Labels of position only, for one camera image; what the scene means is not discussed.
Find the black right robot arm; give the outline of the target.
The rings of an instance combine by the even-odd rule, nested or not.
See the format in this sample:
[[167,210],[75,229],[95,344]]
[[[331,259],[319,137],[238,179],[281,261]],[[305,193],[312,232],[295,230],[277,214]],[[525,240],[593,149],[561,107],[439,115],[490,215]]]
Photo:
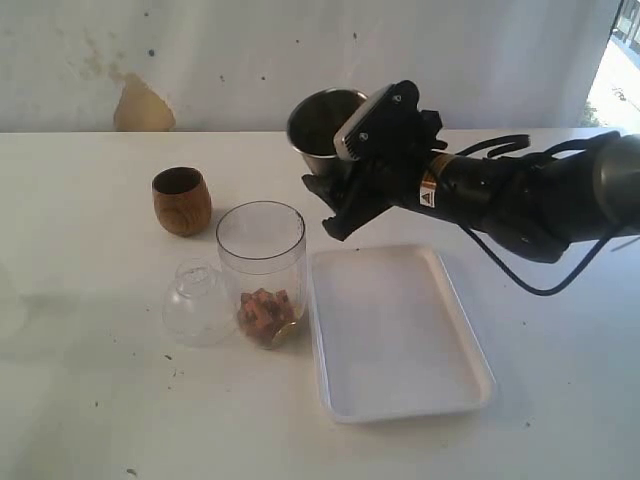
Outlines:
[[573,243],[639,231],[639,139],[616,131],[530,150],[525,134],[451,153],[440,114],[404,80],[364,96],[316,93],[287,134],[307,159],[307,189],[332,210],[344,240],[398,207],[491,237],[522,258],[553,263]]

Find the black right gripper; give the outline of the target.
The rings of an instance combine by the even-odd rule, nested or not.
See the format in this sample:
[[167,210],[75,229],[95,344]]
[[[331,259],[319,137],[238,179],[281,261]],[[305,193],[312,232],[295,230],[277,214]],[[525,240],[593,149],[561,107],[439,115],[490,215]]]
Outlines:
[[442,128],[438,112],[421,110],[406,142],[394,152],[376,154],[353,164],[345,182],[332,175],[305,174],[302,182],[326,205],[340,205],[340,211],[322,221],[326,233],[338,241],[397,206],[432,218],[444,219],[445,212],[420,204],[420,182],[433,159]]

